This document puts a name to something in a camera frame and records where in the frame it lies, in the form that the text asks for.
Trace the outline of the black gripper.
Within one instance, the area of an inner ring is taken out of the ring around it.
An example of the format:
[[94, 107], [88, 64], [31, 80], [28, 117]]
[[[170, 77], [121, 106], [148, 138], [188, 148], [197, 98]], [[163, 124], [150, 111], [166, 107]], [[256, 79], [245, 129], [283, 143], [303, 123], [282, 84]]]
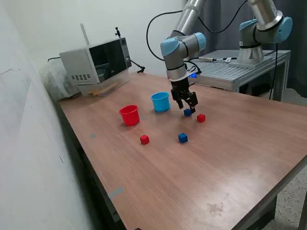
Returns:
[[197, 95], [195, 92], [189, 91], [189, 80], [188, 78], [184, 78], [178, 81], [171, 81], [172, 89], [171, 94], [174, 101], [179, 106], [179, 109], [183, 108], [183, 103], [180, 98], [181, 93], [186, 93], [185, 102], [189, 105], [189, 108], [192, 113], [196, 112], [196, 105], [198, 104]]

